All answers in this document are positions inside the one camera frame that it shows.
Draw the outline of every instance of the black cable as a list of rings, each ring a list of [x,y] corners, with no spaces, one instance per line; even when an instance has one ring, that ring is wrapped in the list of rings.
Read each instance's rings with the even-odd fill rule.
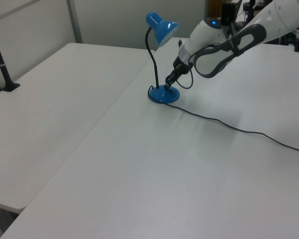
[[[243,11],[242,11],[239,15],[237,15],[237,17],[239,17],[243,12],[244,12],[244,8],[243,8]],[[236,18],[237,18],[237,17],[236,17]]]
[[[299,34],[299,32],[297,32],[297,31],[293,31],[293,32],[295,32],[295,33]]]
[[[197,115],[197,114],[195,114],[195,113],[189,112],[189,111],[187,111],[187,110],[185,110],[185,109],[182,109],[182,108],[180,108],[180,107],[172,106],[172,105],[169,105],[169,104],[166,104],[166,103],[163,103],[163,102],[159,102],[159,101],[157,101],[156,99],[154,99],[153,97],[150,96],[150,90],[151,90],[152,88],[153,88],[153,86],[150,86],[150,87],[149,87],[149,90],[148,90],[148,97],[149,97],[150,99],[154,100],[155,102],[158,102],[159,104],[164,104],[164,105],[166,105],[166,106],[169,106],[169,107],[172,107],[172,108],[181,110],[181,111],[186,112],[186,113],[188,113],[188,114],[190,114],[190,115],[197,116],[197,117],[200,117],[200,118],[203,118],[203,119],[206,119],[206,120],[213,120],[213,121],[220,122],[221,124],[223,124],[223,125],[225,125],[225,126],[231,128],[231,129],[234,129],[234,130],[237,130],[237,131],[240,131],[240,132],[243,132],[243,133],[254,133],[254,134],[260,134],[260,135],[263,135],[263,136],[265,136],[265,137],[271,139],[272,141],[274,141],[274,142],[276,142],[276,143],[278,143],[278,144],[280,144],[280,145],[282,145],[282,146],[284,146],[284,147],[291,148],[291,149],[294,149],[294,150],[296,150],[296,151],[299,151],[298,148],[294,148],[294,147],[291,147],[291,146],[289,146],[289,145],[283,144],[283,143],[281,143],[281,142],[279,142],[279,141],[277,141],[277,140],[275,140],[275,139],[269,137],[268,135],[266,135],[266,134],[264,134],[264,133],[256,132],[256,131],[246,131],[246,130],[242,130],[242,129],[239,129],[239,128],[235,128],[235,127],[233,127],[233,126],[231,126],[231,125],[229,125],[229,124],[226,124],[225,122],[223,122],[223,121],[221,121],[221,120],[219,120],[219,119],[210,118],[210,117],[205,117],[205,116],[200,116],[200,115]]]
[[[204,47],[204,48],[202,48],[202,49],[199,49],[198,51],[200,51],[200,50],[203,50],[203,49],[206,49],[207,47],[215,47],[215,46],[217,46],[217,45],[219,45],[220,43],[213,43],[213,44],[210,44],[210,45],[208,45],[208,46],[206,46],[206,47]],[[196,51],[194,54],[192,54],[189,58],[188,58],[188,62],[187,62],[187,64],[188,64],[188,66],[193,66],[193,63],[191,63],[190,62],[190,59],[194,56],[194,55],[196,55],[196,53],[198,52],[198,51]],[[193,77],[193,72],[192,72],[192,70],[191,70],[191,68],[190,68],[190,75],[191,75],[191,84],[190,84],[190,86],[189,87],[185,87],[185,86],[183,86],[183,85],[181,85],[180,84],[180,82],[178,82],[178,80],[176,80],[176,82],[178,83],[178,85],[179,86],[181,86],[182,88],[184,88],[184,89],[186,89],[186,90],[188,90],[188,89],[190,89],[192,86],[193,86],[193,84],[194,84],[194,77]]]

